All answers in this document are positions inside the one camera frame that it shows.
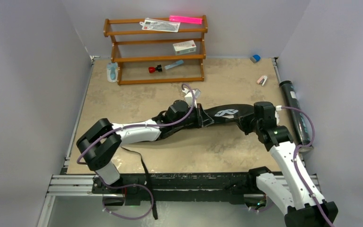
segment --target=white box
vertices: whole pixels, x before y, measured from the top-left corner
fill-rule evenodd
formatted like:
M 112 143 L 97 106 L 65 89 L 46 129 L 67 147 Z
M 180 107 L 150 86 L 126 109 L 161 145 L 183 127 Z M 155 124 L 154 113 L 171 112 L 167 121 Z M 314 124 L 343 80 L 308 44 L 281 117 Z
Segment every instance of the white box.
M 192 53 L 197 50 L 197 46 L 193 40 L 173 44 L 173 48 L 176 55 Z

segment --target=sticker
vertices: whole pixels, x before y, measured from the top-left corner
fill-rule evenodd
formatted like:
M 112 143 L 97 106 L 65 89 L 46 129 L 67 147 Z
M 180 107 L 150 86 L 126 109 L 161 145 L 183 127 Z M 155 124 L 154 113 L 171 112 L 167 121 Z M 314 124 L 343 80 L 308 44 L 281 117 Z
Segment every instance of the sticker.
M 215 114 L 215 117 L 222 117 L 225 114 L 233 115 L 235 113 L 239 112 L 238 110 L 234 109 L 228 109 L 228 110 L 221 110 Z
M 291 91 L 290 94 L 291 94 L 292 98 L 297 99 L 297 96 L 295 96 L 295 92 L 294 91 Z

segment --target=pink clip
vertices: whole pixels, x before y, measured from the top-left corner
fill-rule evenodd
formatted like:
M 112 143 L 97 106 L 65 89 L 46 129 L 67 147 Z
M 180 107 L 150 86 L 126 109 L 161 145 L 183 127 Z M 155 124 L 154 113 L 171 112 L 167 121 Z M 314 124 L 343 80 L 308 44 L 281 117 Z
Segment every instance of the pink clip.
M 261 81 L 264 79 L 264 76 L 260 77 L 258 80 L 257 80 L 257 84 L 261 84 Z
M 196 18 L 196 17 L 170 16 L 169 21 L 199 24 L 199 25 L 202 24 L 202 18 Z

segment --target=tan table surface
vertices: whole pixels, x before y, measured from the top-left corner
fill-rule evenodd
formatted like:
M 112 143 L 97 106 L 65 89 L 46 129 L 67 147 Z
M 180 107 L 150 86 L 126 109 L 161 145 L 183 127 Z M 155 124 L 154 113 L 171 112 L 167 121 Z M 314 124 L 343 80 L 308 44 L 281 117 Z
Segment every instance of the tan table surface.
M 109 83 L 106 79 L 108 62 L 95 61 L 75 141 L 101 118 L 108 118 L 115 123 L 146 121 L 166 110 L 173 101 L 183 100 L 180 83 L 123 86 Z M 199 75 L 196 61 L 185 61 L 182 66 L 150 75 L 147 68 L 159 63 L 164 67 L 170 62 L 126 64 L 123 79 Z M 204 109 L 225 104 L 252 105 L 257 101 L 284 104 L 271 59 L 262 59 L 256 64 L 249 59 L 206 59 L 204 71 L 204 82 L 189 83 L 192 88 L 201 90 L 198 103 Z M 256 84 L 262 75 L 268 75 L 268 81 L 263 87 Z M 286 125 L 293 132 L 286 111 L 280 112 L 279 124 Z M 182 130 L 161 141 L 125 147 L 140 152 L 152 173 L 244 172 L 261 166 L 280 171 L 257 136 L 254 133 L 245 136 L 234 123 Z M 91 173 L 87 166 L 76 163 L 79 154 L 74 143 L 68 174 Z M 121 148 L 116 151 L 112 162 L 121 173 L 144 172 L 139 156 Z

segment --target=black cylinder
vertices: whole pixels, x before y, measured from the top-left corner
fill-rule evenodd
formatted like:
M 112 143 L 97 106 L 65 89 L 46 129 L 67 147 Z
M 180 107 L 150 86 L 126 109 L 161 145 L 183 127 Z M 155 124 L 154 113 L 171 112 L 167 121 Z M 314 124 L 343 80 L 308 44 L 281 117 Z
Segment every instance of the black cylinder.
M 294 107 L 297 109 L 300 108 L 300 104 L 298 103 L 297 97 L 295 95 L 294 87 L 291 81 L 285 80 L 279 84 L 279 87 L 282 89 L 283 96 L 285 98 L 287 106 Z M 298 111 L 288 110 L 290 112 L 289 116 L 293 122 L 294 134 L 297 138 L 298 144 L 307 145 L 310 143 L 310 135 L 308 134 L 308 127 L 305 125 L 304 118 Z

